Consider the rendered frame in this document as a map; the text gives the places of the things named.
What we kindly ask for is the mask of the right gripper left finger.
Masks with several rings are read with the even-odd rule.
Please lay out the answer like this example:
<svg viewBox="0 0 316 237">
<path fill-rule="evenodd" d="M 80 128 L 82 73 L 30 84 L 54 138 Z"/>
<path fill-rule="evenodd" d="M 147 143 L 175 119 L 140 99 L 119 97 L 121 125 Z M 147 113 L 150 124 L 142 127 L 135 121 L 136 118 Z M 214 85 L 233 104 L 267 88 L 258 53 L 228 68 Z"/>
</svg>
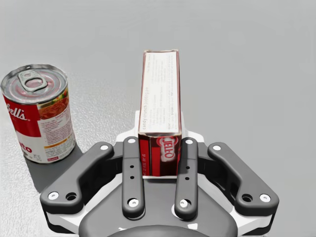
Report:
<svg viewBox="0 0 316 237">
<path fill-rule="evenodd" d="M 96 143 L 42 191 L 40 202 L 48 217 L 87 214 L 118 186 L 119 209 L 132 219 L 143 214 L 139 115 L 136 111 L 134 128 L 119 134 L 115 145 Z"/>
</svg>

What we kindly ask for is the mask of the red and white carton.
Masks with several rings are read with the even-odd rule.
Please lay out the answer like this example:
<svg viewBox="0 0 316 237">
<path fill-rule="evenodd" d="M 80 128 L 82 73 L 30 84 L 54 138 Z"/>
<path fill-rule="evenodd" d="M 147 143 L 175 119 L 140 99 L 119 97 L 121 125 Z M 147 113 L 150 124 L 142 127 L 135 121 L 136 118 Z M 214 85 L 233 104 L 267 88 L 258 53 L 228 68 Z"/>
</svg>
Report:
<svg viewBox="0 0 316 237">
<path fill-rule="evenodd" d="M 144 176 L 176 176 L 182 123 L 179 51 L 143 54 L 138 140 Z"/>
</svg>

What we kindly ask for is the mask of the red and white can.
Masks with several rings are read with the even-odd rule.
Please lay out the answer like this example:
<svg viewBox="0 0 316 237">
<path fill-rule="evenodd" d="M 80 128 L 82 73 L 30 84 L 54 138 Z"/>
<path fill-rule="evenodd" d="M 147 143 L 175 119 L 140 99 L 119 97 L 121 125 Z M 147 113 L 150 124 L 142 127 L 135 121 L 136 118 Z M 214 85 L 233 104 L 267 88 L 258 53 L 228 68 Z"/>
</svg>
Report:
<svg viewBox="0 0 316 237">
<path fill-rule="evenodd" d="M 9 72 L 1 91 L 23 156 L 48 164 L 66 158 L 76 145 L 67 75 L 49 64 Z"/>
</svg>

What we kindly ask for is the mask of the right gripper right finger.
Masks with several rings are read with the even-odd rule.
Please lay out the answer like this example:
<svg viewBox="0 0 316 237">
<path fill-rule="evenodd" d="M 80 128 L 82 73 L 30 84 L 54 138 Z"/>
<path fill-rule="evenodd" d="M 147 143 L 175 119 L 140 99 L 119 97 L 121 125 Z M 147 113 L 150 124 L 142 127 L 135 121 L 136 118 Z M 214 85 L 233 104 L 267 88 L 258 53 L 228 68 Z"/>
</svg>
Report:
<svg viewBox="0 0 316 237">
<path fill-rule="evenodd" d="M 277 194 L 225 143 L 206 145 L 202 135 L 182 128 L 175 211 L 182 218 L 198 211 L 198 177 L 224 196 L 240 215 L 274 217 L 279 205 Z"/>
</svg>

